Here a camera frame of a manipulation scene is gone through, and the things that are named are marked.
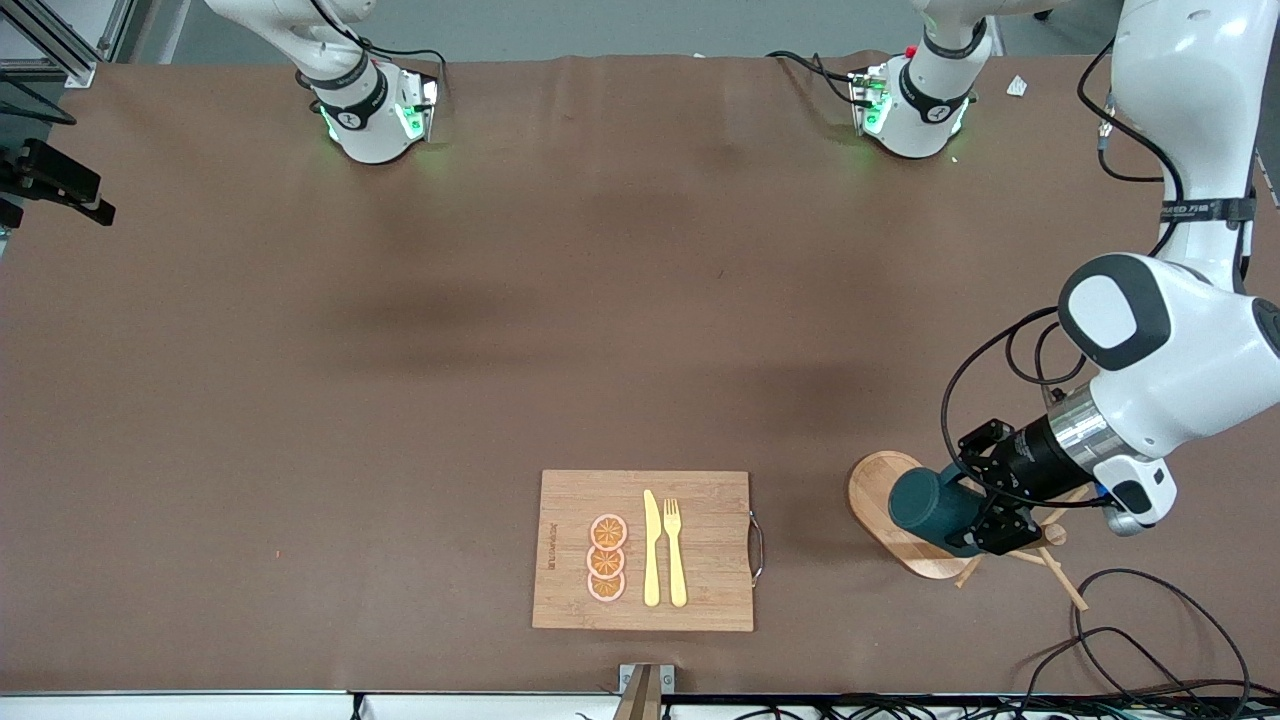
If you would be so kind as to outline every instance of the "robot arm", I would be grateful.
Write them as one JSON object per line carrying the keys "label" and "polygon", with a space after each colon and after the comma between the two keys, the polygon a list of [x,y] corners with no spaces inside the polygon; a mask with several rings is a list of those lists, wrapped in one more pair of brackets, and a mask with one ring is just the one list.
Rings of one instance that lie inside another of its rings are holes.
{"label": "robot arm", "polygon": [[991,58],[988,15],[1048,10],[1068,0],[911,0],[924,36],[910,58],[868,69],[860,132],[904,158],[927,158],[959,132],[974,79]]}
{"label": "robot arm", "polygon": [[[1174,168],[1161,234],[1175,225],[1156,258],[1103,255],[1064,286],[1062,328],[1098,375],[1019,430],[993,420],[960,441],[998,492],[959,487],[956,466],[904,475],[890,498],[904,529],[957,555],[1004,553],[1041,538],[1030,505],[1094,484],[1111,529],[1135,534],[1176,498],[1164,457],[1280,402],[1280,309],[1245,295],[1240,272],[1280,0],[1203,5],[1126,0],[1121,12],[1116,102]],[[1188,88],[1210,88],[1212,106]],[[937,498],[950,515],[924,511]]]}
{"label": "robot arm", "polygon": [[430,132],[434,78],[371,58],[346,23],[375,0],[206,0],[219,15],[274,45],[320,99],[329,136],[360,163],[387,163]]}

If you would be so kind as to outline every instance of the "wooden cutting board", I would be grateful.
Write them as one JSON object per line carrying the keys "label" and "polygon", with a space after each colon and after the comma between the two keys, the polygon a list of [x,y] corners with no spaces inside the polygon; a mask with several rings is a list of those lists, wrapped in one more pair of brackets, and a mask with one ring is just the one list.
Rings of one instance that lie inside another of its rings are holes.
{"label": "wooden cutting board", "polygon": [[[680,501],[680,550],[689,603],[671,605],[668,538],[658,541],[662,602],[644,603],[644,491]],[[591,630],[751,632],[755,611],[748,560],[746,473],[544,470],[534,577],[534,626]],[[591,521],[612,512],[627,524],[626,589],[613,602],[588,592]]]}

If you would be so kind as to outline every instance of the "brown paper mat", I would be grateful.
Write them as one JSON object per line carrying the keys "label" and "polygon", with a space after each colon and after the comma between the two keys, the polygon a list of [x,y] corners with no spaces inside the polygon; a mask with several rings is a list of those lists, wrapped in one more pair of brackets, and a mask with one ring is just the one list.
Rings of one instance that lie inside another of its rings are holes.
{"label": "brown paper mat", "polygon": [[[942,461],[956,364],[1152,245],[1160,190],[1097,169],[1084,63],[993,60],[918,163],[771,60],[458,65],[454,145],[381,168],[329,145],[289,67],[104,67],[54,143],[118,224],[36,205],[0,261],[0,688],[591,691],[648,660],[686,691],[1025,687],[1069,629],[1052,578],[915,578],[844,491],[876,450]],[[1272,299],[1276,219],[1249,278]],[[991,357],[954,425],[1041,413]],[[1060,560],[1180,584],[1274,680],[1277,432],[1180,450],[1142,537],[1069,515]],[[530,628],[543,468],[750,470],[756,632]],[[1178,602],[1097,591],[1089,621],[1234,671]],[[1103,689],[1075,662],[1041,688]]]}

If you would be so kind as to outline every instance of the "orange slice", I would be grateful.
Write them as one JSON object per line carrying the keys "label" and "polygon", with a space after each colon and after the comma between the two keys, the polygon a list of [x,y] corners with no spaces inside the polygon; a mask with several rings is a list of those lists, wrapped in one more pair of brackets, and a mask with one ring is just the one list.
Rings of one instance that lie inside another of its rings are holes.
{"label": "orange slice", "polygon": [[591,544],[600,550],[617,550],[627,542],[627,524],[609,512],[591,523]]}
{"label": "orange slice", "polygon": [[591,593],[591,597],[600,602],[613,602],[622,597],[622,591],[627,589],[627,577],[618,575],[617,578],[605,579],[588,575],[586,589]]}
{"label": "orange slice", "polygon": [[627,559],[622,555],[622,550],[600,550],[591,546],[586,551],[586,569],[596,578],[602,580],[608,580],[609,578],[617,578],[622,573],[622,568],[626,565]]}

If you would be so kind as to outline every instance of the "metal bracket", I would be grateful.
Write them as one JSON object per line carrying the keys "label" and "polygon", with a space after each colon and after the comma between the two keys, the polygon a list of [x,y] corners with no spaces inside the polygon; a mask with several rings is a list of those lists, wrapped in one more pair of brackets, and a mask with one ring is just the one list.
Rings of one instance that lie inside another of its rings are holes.
{"label": "metal bracket", "polygon": [[[640,667],[640,662],[630,662],[627,665],[618,665],[618,692],[623,693],[627,689],[627,683],[631,682],[631,675],[636,673]],[[663,694],[672,694],[676,692],[676,666],[675,665],[654,665],[658,670],[658,679],[660,680],[660,687]]]}
{"label": "metal bracket", "polygon": [[44,0],[0,0],[0,15],[64,73],[67,87],[88,87],[102,54]]}

